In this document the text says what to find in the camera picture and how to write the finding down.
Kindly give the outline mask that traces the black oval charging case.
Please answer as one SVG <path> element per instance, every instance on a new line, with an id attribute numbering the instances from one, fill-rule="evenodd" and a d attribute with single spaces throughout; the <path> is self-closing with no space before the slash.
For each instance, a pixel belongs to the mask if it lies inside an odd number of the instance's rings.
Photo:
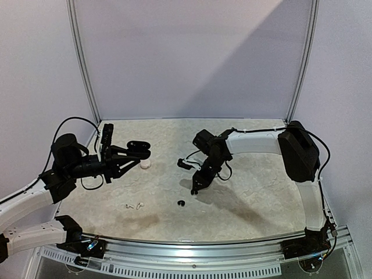
<path id="1" fill-rule="evenodd" d="M 145 141 L 129 141 L 127 143 L 127 155 L 134 156 L 140 160 L 149 159 L 151 145 Z"/>

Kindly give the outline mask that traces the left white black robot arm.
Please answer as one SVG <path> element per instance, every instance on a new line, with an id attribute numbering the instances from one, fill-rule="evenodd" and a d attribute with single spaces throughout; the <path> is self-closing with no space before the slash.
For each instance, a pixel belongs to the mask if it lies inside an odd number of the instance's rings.
<path id="1" fill-rule="evenodd" d="M 54 157 L 52 168 L 39 175 L 19 192 L 1 200 L 1 261 L 15 253 L 55 244 L 59 249 L 81 257 L 102 259 L 107 242 L 99 237 L 85 237 L 83 229 L 68 215 L 58 216 L 34 226 L 15 227 L 15 222 L 38 209 L 55 205 L 76 189 L 81 178 L 101 176 L 111 183 L 150 157 L 150 144 L 130 141 L 126 148 L 111 144 L 112 134 L 107 132 L 98 154 L 78 143 L 74 134 L 61 135 L 51 146 Z"/>

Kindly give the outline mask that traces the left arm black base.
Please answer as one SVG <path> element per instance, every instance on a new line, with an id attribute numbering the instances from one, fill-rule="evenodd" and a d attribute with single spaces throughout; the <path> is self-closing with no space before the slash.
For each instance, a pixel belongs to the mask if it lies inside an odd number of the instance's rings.
<path id="1" fill-rule="evenodd" d="M 107 244 L 107 241 L 97 236 L 93 238 L 82 236 L 75 241 L 71 240 L 62 244 L 57 244 L 56 247 L 64 251 L 79 254 L 81 257 L 103 259 Z"/>

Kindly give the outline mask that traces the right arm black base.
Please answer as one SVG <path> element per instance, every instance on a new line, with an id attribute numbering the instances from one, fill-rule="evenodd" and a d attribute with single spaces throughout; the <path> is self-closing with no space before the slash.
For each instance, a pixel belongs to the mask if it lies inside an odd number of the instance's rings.
<path id="1" fill-rule="evenodd" d="M 280 242 L 285 259 L 317 254 L 331 247 L 326 228 L 315 231 L 305 227 L 304 233 L 303 237 Z"/>

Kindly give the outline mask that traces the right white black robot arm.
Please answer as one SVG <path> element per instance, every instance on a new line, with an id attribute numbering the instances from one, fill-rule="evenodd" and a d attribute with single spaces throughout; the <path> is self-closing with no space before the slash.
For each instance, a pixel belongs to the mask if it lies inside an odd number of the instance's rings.
<path id="1" fill-rule="evenodd" d="M 305 211 L 306 229 L 311 231 L 301 239 L 301 249 L 313 253 L 323 244 L 323 236 L 318 232 L 326 224 L 323 198 L 319 186 L 320 152 L 313 136 L 298 121 L 286 127 L 261 130 L 228 129 L 220 135 L 201 130 L 192 143 L 206 159 L 196 168 L 192 176 L 191 194 L 208 188 L 223 164 L 234 155 L 246 153 L 271 153 L 280 155 L 287 176 L 298 187 Z"/>

